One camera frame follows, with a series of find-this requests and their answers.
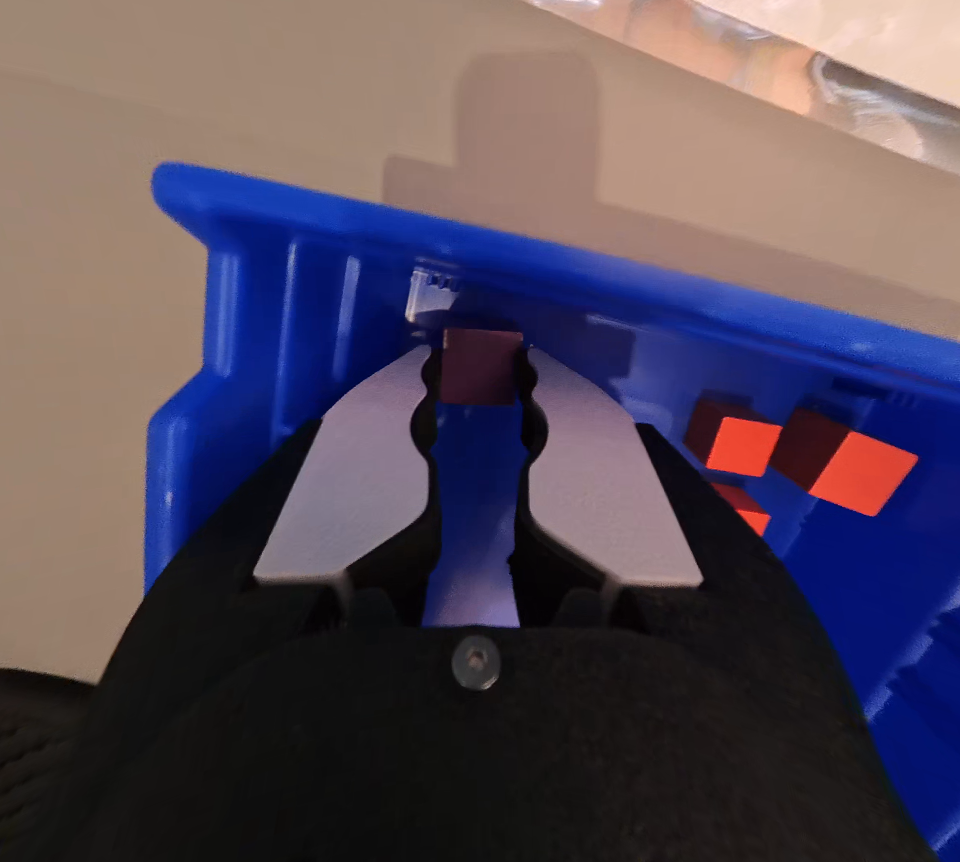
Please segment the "purple wooden cube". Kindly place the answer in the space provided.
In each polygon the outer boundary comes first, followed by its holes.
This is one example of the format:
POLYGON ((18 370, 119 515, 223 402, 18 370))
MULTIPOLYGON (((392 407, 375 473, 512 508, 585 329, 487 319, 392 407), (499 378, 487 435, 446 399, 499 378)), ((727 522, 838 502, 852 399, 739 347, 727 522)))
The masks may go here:
POLYGON ((438 400, 467 407, 505 407, 516 401, 515 363, 522 333, 448 327, 443 331, 438 400))

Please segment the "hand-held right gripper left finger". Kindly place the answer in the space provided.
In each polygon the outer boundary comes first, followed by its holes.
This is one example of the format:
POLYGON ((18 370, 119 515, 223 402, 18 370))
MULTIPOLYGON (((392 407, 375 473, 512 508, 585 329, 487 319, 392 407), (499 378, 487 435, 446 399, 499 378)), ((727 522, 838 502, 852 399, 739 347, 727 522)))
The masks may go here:
POLYGON ((379 589, 424 605, 442 550, 440 356, 415 347, 323 416, 254 568, 259 585, 319 584, 346 604, 379 589))

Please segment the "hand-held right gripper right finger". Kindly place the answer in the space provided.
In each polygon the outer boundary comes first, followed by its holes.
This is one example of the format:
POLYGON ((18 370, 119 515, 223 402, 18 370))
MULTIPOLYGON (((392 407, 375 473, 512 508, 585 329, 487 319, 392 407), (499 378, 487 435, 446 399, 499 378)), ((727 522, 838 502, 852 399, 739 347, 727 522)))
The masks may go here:
POLYGON ((514 518, 519 608, 585 590, 601 608, 625 589, 704 580, 631 415, 604 389, 529 348, 516 364, 527 456, 514 518))

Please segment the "blue plastic bin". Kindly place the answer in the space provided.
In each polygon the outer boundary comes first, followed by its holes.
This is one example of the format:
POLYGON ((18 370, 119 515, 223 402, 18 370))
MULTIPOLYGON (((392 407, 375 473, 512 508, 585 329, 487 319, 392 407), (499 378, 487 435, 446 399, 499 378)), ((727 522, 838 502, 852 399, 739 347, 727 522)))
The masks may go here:
POLYGON ((428 313, 518 327, 675 446, 704 395, 808 407, 918 462, 875 517, 776 471, 765 540, 828 631, 903 803, 958 860, 958 342, 730 283, 184 163, 151 193, 208 251, 202 365, 147 436, 144 590, 428 313))

